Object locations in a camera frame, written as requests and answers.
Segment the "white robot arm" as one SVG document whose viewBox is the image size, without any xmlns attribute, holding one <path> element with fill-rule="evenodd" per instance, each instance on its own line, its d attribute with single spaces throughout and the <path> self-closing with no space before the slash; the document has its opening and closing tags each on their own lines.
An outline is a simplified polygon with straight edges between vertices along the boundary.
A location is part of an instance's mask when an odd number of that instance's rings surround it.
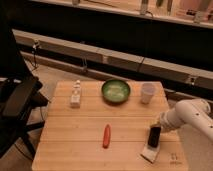
<svg viewBox="0 0 213 171">
<path fill-rule="evenodd" d="M 163 132 L 188 124 L 213 141 L 213 119 L 209 116 L 210 112 L 211 107 L 204 99 L 181 100 L 171 109 L 161 112 L 154 124 Z"/>
</svg>

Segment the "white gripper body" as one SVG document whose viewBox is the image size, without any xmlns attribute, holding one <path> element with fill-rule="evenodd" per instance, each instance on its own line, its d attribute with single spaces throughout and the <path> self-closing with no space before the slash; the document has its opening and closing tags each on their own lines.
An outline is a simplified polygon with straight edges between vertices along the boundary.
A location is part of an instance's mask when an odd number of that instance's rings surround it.
<svg viewBox="0 0 213 171">
<path fill-rule="evenodd" d="M 160 113 L 151 124 L 152 127 L 160 127 L 162 133 L 167 133 L 173 130 L 172 124 L 168 121 L 166 113 Z"/>
</svg>

